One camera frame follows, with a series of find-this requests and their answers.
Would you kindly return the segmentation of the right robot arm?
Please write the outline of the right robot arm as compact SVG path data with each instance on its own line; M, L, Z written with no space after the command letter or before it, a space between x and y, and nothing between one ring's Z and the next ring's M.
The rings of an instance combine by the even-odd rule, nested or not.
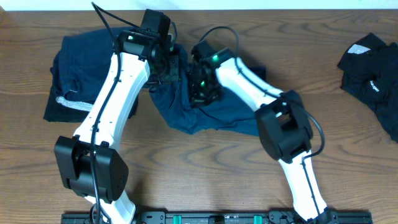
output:
M286 176L296 214L304 223L327 223L323 200L313 171L310 143L314 117L298 93L282 91L259 78L230 49L216 51L205 40L192 51L190 104L208 106L221 99L221 89L234 93L255 115L260 142Z

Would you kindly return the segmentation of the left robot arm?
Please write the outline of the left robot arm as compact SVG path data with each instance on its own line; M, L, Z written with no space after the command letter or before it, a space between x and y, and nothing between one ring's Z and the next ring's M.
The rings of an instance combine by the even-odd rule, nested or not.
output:
M175 24L147 9L139 26L112 35L106 79L88 115L72 137L54 146L62 184L91 202L86 213L65 213L62 223L132 223L136 206L125 187L129 168L120 154L126 121L139 92L178 79L172 56Z

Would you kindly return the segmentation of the blue denim shorts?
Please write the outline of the blue denim shorts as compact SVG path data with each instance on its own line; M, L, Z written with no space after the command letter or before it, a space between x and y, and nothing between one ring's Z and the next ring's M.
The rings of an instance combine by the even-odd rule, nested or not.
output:
M184 47L176 44L178 55L179 81L149 88L150 97L169 127L187 134L205 129L232 131L258 136L254 112L232 91L221 89L221 100L208 106L193 108L188 99L187 75L191 65Z

